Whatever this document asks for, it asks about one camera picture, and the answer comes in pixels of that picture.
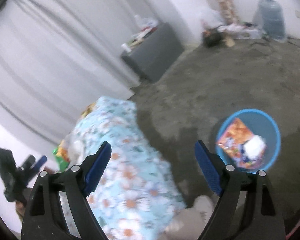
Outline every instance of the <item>green snack bag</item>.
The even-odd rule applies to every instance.
[[[69,163],[67,160],[65,160],[63,157],[59,156],[58,154],[58,148],[56,148],[54,151],[53,151],[53,155],[59,165],[59,171],[60,172],[63,172],[66,170],[66,168],[68,168],[69,166]]]

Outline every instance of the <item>plastic bag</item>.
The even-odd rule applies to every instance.
[[[246,27],[238,24],[220,26],[218,32],[226,32],[234,39],[258,40],[262,38],[262,32],[257,27]]]
[[[136,15],[134,18],[141,31],[152,29],[159,25],[159,21],[154,18],[141,18],[139,15]]]
[[[197,240],[210,220],[213,210],[214,204],[208,196],[197,197],[192,208],[183,209],[175,215],[164,231],[165,239]]]
[[[226,25],[226,21],[218,11],[203,7],[200,11],[201,24],[204,30],[214,29]]]
[[[74,140],[72,134],[68,134],[53,152],[60,171],[65,171],[75,164],[83,162],[84,144],[80,140]]]

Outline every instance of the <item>gray storage box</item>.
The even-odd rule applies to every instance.
[[[121,58],[138,75],[157,82],[183,51],[171,26],[164,23],[131,53],[123,52]]]

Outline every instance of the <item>blue plastic basin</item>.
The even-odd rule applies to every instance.
[[[263,163],[259,168],[252,170],[240,168],[240,170],[249,173],[256,173],[258,170],[268,170],[275,162],[280,152],[281,135],[278,125],[271,116],[263,111],[257,109],[244,109],[234,113],[225,120],[218,132],[216,141],[218,141],[226,128],[236,117],[239,118],[254,134],[264,138],[267,145],[263,155]],[[225,164],[235,165],[234,161],[218,145],[216,145],[216,153],[221,157]]]

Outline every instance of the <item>concrete floor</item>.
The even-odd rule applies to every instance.
[[[153,147],[172,164],[189,206],[211,195],[194,158],[201,139],[214,150],[222,121],[244,108],[270,114],[282,150],[268,171],[284,217],[300,207],[300,48],[290,43],[237,40],[232,48],[198,48],[155,84],[143,82],[132,100]]]

